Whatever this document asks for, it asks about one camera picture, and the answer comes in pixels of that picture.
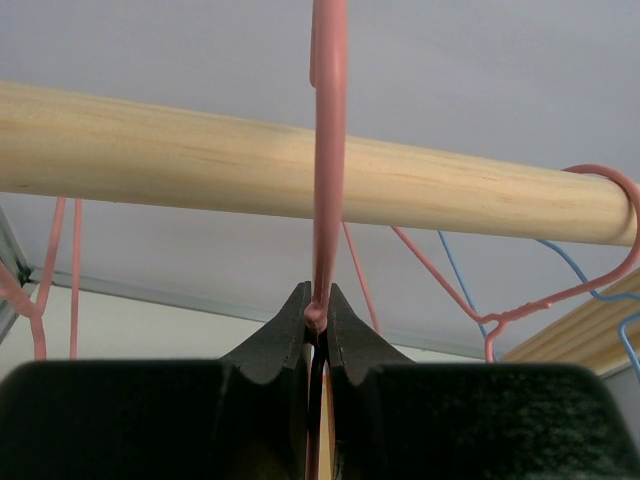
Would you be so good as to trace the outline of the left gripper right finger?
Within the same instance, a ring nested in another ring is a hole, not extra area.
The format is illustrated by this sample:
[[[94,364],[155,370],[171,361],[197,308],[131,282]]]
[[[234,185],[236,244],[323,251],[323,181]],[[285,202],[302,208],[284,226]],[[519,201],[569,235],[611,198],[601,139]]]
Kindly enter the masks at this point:
[[[360,385],[374,368],[414,364],[358,317],[337,284],[330,292],[327,348],[336,384]]]

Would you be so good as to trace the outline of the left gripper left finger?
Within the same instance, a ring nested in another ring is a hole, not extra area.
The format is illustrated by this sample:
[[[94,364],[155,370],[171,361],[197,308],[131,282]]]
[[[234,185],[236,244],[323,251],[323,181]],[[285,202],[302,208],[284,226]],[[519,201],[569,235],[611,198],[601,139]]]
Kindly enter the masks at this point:
[[[311,283],[299,283],[271,320],[220,361],[236,367],[245,378],[258,385],[271,383],[284,368],[294,368],[303,354],[304,312],[310,298]]]

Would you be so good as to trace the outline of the blue wire hanger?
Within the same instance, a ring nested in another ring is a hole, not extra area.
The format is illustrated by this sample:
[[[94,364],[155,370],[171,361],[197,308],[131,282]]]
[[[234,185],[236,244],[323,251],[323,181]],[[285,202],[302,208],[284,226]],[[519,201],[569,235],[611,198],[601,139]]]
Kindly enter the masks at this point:
[[[466,305],[468,305],[471,310],[473,312],[476,312],[476,308],[474,305],[474,302],[471,298],[471,296],[468,293],[468,290],[466,288],[464,279],[462,278],[458,267],[456,265],[455,259],[453,254],[451,253],[449,246],[447,244],[446,238],[444,236],[444,234],[441,231],[437,232],[438,237],[440,239],[440,242],[444,248],[444,251],[447,255],[447,258],[449,260],[449,263],[451,265],[451,268],[456,276],[456,279],[458,281],[458,284],[462,290],[462,293],[464,295],[465,301],[464,303]],[[554,252],[556,252],[568,265],[569,267],[574,271],[574,273],[576,274],[576,276],[579,278],[579,280],[582,283],[586,283],[587,282],[587,277],[585,276],[585,274],[583,273],[583,271],[580,269],[580,267],[578,266],[578,264],[570,257],[569,254],[567,254],[560,246],[558,246],[557,244],[554,244],[553,242],[547,241],[547,240],[538,240],[538,243],[544,245],[545,247],[553,250]],[[618,294],[602,294],[600,292],[598,292],[597,290],[590,290],[589,294],[596,300],[600,301],[600,302],[604,302],[604,303],[613,303],[613,302],[617,302],[617,301],[622,301],[622,300],[632,300],[635,302],[639,301],[639,295],[637,293],[630,293],[630,292],[623,292],[623,293],[618,293]],[[631,366],[635,371],[636,376],[639,376],[639,354],[634,350],[633,348],[633,344],[630,341],[628,334],[627,334],[627,327],[631,324],[634,323],[636,321],[639,320],[639,314],[638,313],[634,313],[628,317],[626,317],[625,319],[621,320],[620,323],[618,324],[617,330],[618,330],[618,336],[620,339],[620,342],[623,345],[623,348],[626,351],[626,354],[630,360]]]

